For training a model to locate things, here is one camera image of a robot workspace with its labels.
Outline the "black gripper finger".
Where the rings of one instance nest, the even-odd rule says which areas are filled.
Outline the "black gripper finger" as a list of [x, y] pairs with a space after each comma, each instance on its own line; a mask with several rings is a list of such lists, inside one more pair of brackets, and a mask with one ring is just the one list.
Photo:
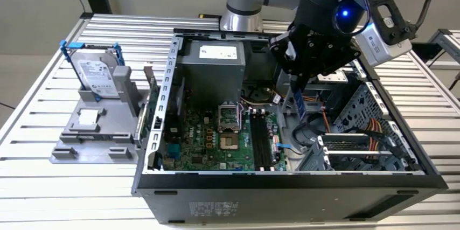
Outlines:
[[301, 56], [300, 90], [304, 90], [308, 80], [319, 74], [328, 76], [361, 55], [352, 46], [305, 50]]
[[283, 33], [269, 39], [269, 50], [283, 71], [291, 76], [291, 90], [299, 91], [299, 74], [301, 66], [296, 49], [291, 42], [289, 33]]

